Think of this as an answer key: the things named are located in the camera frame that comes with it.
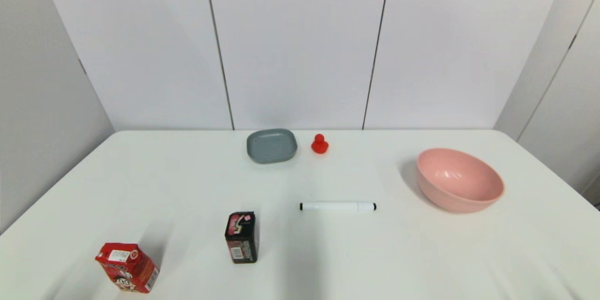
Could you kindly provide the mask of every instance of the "red toy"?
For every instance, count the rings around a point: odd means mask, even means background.
[[[122,291],[150,293],[158,277],[158,268],[137,244],[107,243],[96,260]]]
[[[330,144],[325,141],[325,137],[322,134],[317,134],[315,136],[315,141],[310,147],[313,148],[313,151],[316,153],[325,153],[329,146]]]

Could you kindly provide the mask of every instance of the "red juice box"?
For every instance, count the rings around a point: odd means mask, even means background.
[[[106,243],[96,261],[122,291],[150,293],[158,277],[158,268],[137,244]]]
[[[225,240],[233,263],[255,263],[258,259],[258,225],[253,212],[235,212],[227,220]]]

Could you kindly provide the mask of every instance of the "cartoon character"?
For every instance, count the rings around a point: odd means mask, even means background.
[[[129,281],[126,277],[117,275],[116,277],[114,277],[114,283],[122,290],[137,292],[135,290],[135,285],[132,284],[131,281]]]

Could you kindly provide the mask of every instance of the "barcode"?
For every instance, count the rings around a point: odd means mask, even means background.
[[[127,262],[127,258],[129,258],[129,251],[119,251],[118,249],[113,249],[111,255],[109,255],[110,262]]]
[[[152,289],[152,287],[154,286],[154,281],[156,281],[157,277],[158,277],[158,270],[155,268],[154,272],[152,272],[152,275],[150,276],[150,280],[148,280],[148,283],[146,283],[146,289],[148,291],[150,291],[150,289]]]
[[[242,254],[242,249],[239,247],[232,247],[231,255],[233,255],[234,259],[244,259],[244,255]]]

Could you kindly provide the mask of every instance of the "white wall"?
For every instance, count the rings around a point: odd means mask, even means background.
[[[553,0],[386,0],[366,128],[492,128]]]
[[[52,0],[0,0],[0,232],[111,133]]]
[[[231,129],[209,0],[54,0],[116,130]]]
[[[519,144],[580,193],[600,173],[600,0]]]
[[[212,0],[236,129],[360,129],[383,0]]]
[[[592,0],[555,0],[494,127],[518,140],[561,65]]]

